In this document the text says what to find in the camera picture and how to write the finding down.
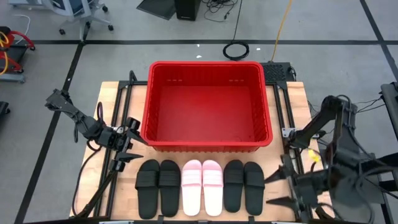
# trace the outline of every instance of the gray floor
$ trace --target gray floor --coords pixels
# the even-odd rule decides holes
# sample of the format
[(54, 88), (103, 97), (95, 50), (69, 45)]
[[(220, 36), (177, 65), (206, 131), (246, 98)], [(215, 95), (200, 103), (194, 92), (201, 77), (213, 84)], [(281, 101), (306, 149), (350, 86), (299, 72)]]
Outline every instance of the gray floor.
[[(100, 17), (113, 22), (115, 31), (93, 23), (89, 40), (182, 40), (230, 39), (234, 34), (238, 6), (224, 23), (203, 18), (201, 6), (195, 22), (179, 21), (175, 16), (166, 21), (136, 10), (141, 0), (105, 0), (109, 14)], [(275, 39), (287, 0), (244, 1), (237, 39)], [(367, 0), (378, 27), (386, 40), (398, 40), (398, 16), (394, 0)], [(212, 15), (222, 19), (224, 12)], [(76, 40), (78, 28), (58, 34), (64, 20), (49, 11), (26, 7), (12, 8), (0, 0), (1, 24), (24, 32), (25, 19), (31, 17), (29, 36), (35, 40)], [(377, 40), (359, 1), (300, 0), (294, 1), (281, 39), (283, 40)], [(157, 60), (226, 60), (224, 45), (86, 45), (81, 53), (69, 92), (74, 104), (86, 114), (93, 114), (101, 82), (126, 80), (134, 70), (139, 80), (146, 80), (150, 64)], [(273, 45), (250, 45), (245, 60), (266, 62)], [(394, 58), (398, 46), (389, 45)], [(52, 119), (44, 108), (46, 97), (54, 88), (62, 88), (75, 54), (76, 45), (38, 45), (28, 52), (24, 63), (27, 81), (0, 83), (0, 100), (8, 101), (12, 113), (0, 129), (0, 217), (12, 223), (34, 168), (37, 156)], [(233, 47), (228, 52), (238, 54)], [(346, 94), (353, 102), (378, 98), (383, 83), (396, 80), (379, 45), (279, 45), (276, 62), (291, 62), (306, 87), (307, 97), (319, 105), (327, 95)], [(397, 139), (392, 133), (385, 108), (362, 113), (357, 118), (356, 135), (362, 145), (377, 156), (396, 152)], [(80, 168), (84, 142), (73, 142), (73, 123), (64, 115), (58, 122), (49, 153), (40, 175), (25, 222), (54, 220), (69, 215), (73, 190)], [(391, 209), (398, 203), (390, 200)], [(365, 222), (366, 208), (337, 209), (347, 220)], [(376, 223), (384, 223), (376, 209)]]

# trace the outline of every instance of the wooden tabletop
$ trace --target wooden tabletop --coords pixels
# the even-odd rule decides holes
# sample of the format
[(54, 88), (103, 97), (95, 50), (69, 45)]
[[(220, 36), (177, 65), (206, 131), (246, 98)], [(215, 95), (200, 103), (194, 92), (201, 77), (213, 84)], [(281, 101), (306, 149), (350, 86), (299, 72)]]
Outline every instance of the wooden tabletop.
[[(292, 106), (294, 122), (297, 128), (303, 128), (311, 120), (310, 110), (307, 104), (307, 97), (305, 95), (304, 85), (302, 82), (288, 82), (290, 104)], [(136, 118), (142, 121), (144, 104), (146, 98), (146, 86), (133, 86), (132, 95), (129, 105), (128, 116)], [(116, 93), (118, 92), (118, 82), (103, 82), (101, 90), (99, 92), (98, 101), (101, 101), (104, 109), (104, 121), (107, 124), (111, 123), (114, 103), (116, 99)], [(120, 105), (120, 111), (118, 114), (117, 126), (120, 125), (124, 99), (126, 91), (122, 93), (122, 100)], [(282, 91), (279, 92), (280, 98), (283, 99)], [(207, 159), (212, 159), (220, 164), (222, 168), (233, 160), (240, 159), (243, 163), (248, 161), (257, 162), (264, 172), (264, 177), (271, 175), (281, 164), (280, 155), (283, 154), (284, 150), (282, 147), (282, 138), (280, 136), (280, 127), (278, 122), (278, 115), (275, 106), (274, 91), (271, 86), (267, 86), (267, 99), (270, 110), (272, 132), (274, 138), (270, 145), (267, 147), (260, 147), (256, 152), (251, 153), (205, 153), (205, 152), (157, 152), (152, 147), (145, 146), (139, 142), (134, 141), (134, 147), (128, 152), (134, 154), (140, 154), (144, 156), (141, 159), (134, 159), (130, 163), (126, 164), (126, 168), (122, 173), (118, 175), (118, 182), (116, 184), (116, 191), (114, 196), (114, 205), (112, 211), (113, 220), (140, 220), (138, 215), (138, 201), (137, 191), (134, 188), (136, 183), (136, 174), (141, 164), (148, 159), (156, 159), (161, 163), (163, 160), (170, 159), (175, 161), (180, 168), (191, 159), (198, 159), (203, 162)], [(282, 109), (284, 114), (285, 126), (289, 126), (287, 123), (287, 113), (282, 100)], [(311, 149), (318, 150), (316, 140), (311, 141)], [(84, 160), (93, 153), (88, 147), (85, 151)], [(87, 163), (80, 180), (79, 191), (76, 196), (75, 208), (76, 212), (80, 212), (87, 202), (91, 199), (93, 194), (98, 188), (100, 181), (101, 169), (103, 166), (105, 149), (101, 150), (97, 155), (90, 159)], [(304, 171), (310, 171), (313, 163), (312, 159), (308, 156), (308, 153), (302, 153), (302, 161)], [(315, 166), (315, 170), (322, 169), (321, 163)], [(266, 185), (264, 192), (264, 206), (261, 215), (255, 217), (256, 221), (294, 221), (294, 213), (289, 208), (269, 205), (266, 204), (266, 200), (270, 200), (278, 197), (290, 196), (289, 185), (286, 180), (280, 180)], [(328, 192), (318, 196), (320, 202), (331, 204), (330, 196)], [(103, 205), (101, 206), (100, 215), (105, 214), (106, 201), (108, 200), (108, 190), (103, 195)], [(333, 212), (324, 208), (327, 213), (333, 215)], [(160, 212), (160, 194), (158, 202), (158, 215)], [(212, 220), (212, 221), (247, 221), (250, 216), (244, 206), (244, 194), (242, 194), (242, 205), (241, 209), (237, 213), (229, 213), (223, 210), (221, 215), (218, 217), (210, 217), (205, 212), (205, 204), (203, 196), (201, 198), (201, 210), (200, 213), (194, 217), (186, 216), (182, 210), (182, 202), (180, 196), (180, 208), (176, 216), (172, 218), (165, 217), (165, 220)]]

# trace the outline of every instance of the red plastic bin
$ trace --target red plastic bin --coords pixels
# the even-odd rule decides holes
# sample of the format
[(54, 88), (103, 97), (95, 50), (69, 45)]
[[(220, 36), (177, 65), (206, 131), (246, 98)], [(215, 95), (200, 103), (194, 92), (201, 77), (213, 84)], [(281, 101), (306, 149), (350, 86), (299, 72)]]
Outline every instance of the red plastic bin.
[(252, 152), (272, 141), (257, 62), (156, 62), (142, 137), (157, 151)]

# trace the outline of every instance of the pink slide sandal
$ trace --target pink slide sandal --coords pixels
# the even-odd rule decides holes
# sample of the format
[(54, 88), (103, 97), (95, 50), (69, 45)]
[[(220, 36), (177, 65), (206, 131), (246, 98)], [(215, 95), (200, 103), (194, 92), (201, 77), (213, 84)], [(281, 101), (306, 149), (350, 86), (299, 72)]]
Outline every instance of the pink slide sandal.
[(206, 213), (218, 216), (223, 210), (223, 170), (217, 162), (207, 160), (203, 163), (202, 171)]
[(194, 159), (188, 161), (181, 174), (182, 207), (186, 215), (198, 215), (201, 195), (201, 163)]

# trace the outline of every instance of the black slide sandal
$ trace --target black slide sandal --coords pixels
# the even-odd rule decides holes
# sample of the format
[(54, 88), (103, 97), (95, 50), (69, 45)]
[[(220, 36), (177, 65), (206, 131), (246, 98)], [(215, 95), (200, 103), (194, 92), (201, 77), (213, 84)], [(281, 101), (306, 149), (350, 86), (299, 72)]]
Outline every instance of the black slide sandal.
[(246, 211), (250, 215), (260, 215), (264, 199), (264, 173), (259, 164), (248, 162), (244, 165), (244, 195)]
[(138, 191), (138, 213), (142, 219), (154, 218), (157, 211), (159, 163), (150, 159), (138, 170), (136, 189)]
[(229, 212), (241, 209), (243, 163), (232, 160), (224, 168), (224, 208)]
[(180, 202), (181, 171), (174, 161), (165, 160), (160, 165), (159, 189), (162, 214), (173, 217)]

